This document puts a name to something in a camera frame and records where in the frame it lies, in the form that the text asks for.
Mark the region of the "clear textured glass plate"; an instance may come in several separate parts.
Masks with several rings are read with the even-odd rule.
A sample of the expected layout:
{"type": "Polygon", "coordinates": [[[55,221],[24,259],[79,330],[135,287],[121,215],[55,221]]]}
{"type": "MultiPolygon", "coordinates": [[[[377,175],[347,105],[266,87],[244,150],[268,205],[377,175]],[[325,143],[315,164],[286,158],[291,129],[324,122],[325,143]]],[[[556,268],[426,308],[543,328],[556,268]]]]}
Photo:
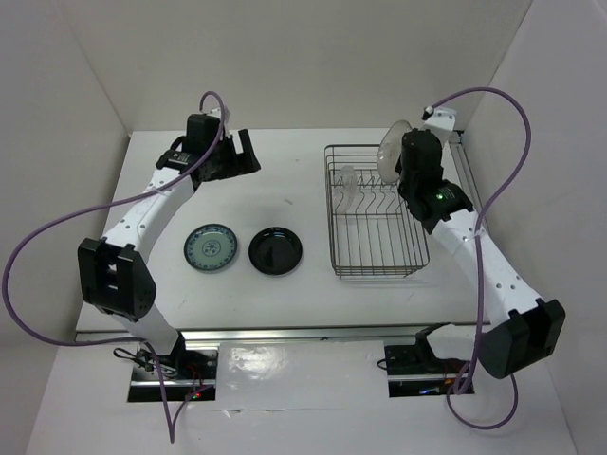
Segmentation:
{"type": "Polygon", "coordinates": [[[357,191],[357,173],[350,165],[345,165],[335,172],[333,189],[334,212],[346,214],[351,208],[357,191]]]}

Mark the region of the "clear square glass plate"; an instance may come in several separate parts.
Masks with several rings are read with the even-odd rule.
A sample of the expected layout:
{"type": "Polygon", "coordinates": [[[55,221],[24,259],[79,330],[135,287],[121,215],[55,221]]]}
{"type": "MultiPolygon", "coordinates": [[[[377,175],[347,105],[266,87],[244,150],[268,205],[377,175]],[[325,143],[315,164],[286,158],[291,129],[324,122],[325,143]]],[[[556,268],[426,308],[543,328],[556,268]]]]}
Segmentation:
{"type": "Polygon", "coordinates": [[[400,177],[396,165],[400,162],[402,137],[412,130],[412,125],[405,119],[395,122],[384,138],[381,140],[377,150],[377,172],[381,181],[385,184],[394,184],[400,177]]]}

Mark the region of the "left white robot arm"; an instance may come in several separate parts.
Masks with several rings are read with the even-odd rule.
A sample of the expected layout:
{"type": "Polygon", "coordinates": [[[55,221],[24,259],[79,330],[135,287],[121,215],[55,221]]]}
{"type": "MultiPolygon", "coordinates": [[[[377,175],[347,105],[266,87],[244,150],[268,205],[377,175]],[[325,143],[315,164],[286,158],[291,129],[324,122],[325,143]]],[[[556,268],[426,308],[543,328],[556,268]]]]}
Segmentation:
{"type": "Polygon", "coordinates": [[[138,361],[167,378],[200,360],[155,304],[148,261],[178,210],[201,184],[260,171],[248,130],[229,133],[220,116],[192,114],[186,133],[160,156],[144,192],[99,240],[78,247],[83,300],[141,339],[138,361]]]}

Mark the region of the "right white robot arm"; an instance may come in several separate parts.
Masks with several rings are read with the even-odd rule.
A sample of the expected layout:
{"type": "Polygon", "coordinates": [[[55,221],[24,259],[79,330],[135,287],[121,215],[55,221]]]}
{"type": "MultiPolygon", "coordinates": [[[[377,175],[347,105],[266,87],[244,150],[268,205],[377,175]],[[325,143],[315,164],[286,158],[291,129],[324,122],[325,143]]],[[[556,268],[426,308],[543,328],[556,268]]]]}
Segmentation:
{"type": "Polygon", "coordinates": [[[558,300],[528,285],[479,223],[470,199],[443,176],[442,146],[429,130],[400,140],[398,193],[409,213],[437,240],[477,287],[490,329],[476,338],[477,358],[503,379],[551,356],[565,321],[558,300]]]}

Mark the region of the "blue white patterned plate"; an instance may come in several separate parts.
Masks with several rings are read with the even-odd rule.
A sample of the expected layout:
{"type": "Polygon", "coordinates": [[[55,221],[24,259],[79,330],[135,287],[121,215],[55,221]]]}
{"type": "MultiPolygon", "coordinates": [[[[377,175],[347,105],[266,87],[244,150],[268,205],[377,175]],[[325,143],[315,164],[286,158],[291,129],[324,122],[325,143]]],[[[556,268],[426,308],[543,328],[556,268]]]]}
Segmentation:
{"type": "Polygon", "coordinates": [[[190,267],[212,273],[231,265],[237,256],[238,246],[232,229],[221,224],[206,224],[188,235],[183,255],[190,267]]]}

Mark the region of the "black glossy plate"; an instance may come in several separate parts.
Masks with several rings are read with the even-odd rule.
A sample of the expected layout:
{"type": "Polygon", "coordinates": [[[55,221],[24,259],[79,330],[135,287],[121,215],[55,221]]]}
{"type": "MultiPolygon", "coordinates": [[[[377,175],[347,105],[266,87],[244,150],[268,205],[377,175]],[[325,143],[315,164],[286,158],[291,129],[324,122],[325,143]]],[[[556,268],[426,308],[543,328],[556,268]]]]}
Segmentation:
{"type": "Polygon", "coordinates": [[[293,271],[304,249],[295,232],[285,227],[267,227],[255,234],[248,246],[248,258],[259,272],[282,276],[293,271]]]}

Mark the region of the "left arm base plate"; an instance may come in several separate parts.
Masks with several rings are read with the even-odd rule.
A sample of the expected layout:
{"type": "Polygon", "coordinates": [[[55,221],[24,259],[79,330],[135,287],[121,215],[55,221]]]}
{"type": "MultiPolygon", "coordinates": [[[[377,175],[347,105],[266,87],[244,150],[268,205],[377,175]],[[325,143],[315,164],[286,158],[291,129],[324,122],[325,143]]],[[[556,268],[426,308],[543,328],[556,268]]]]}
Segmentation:
{"type": "MultiPolygon", "coordinates": [[[[216,398],[216,376],[219,348],[204,346],[196,350],[200,358],[189,361],[179,372],[162,367],[167,401],[177,403],[191,394],[193,402],[211,402],[216,398]]],[[[159,403],[160,382],[151,357],[133,361],[128,403],[159,403]]]]}

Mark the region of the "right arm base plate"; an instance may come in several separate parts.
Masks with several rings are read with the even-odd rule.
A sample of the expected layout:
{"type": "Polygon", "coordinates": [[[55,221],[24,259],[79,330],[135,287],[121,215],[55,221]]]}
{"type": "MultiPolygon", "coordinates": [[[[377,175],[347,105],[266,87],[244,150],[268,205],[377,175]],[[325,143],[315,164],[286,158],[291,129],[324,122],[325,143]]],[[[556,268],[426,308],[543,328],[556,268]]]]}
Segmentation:
{"type": "Polygon", "coordinates": [[[458,358],[439,358],[429,336],[446,323],[431,325],[414,336],[413,344],[387,345],[377,366],[387,373],[390,398],[446,395],[465,365],[458,358]]]}

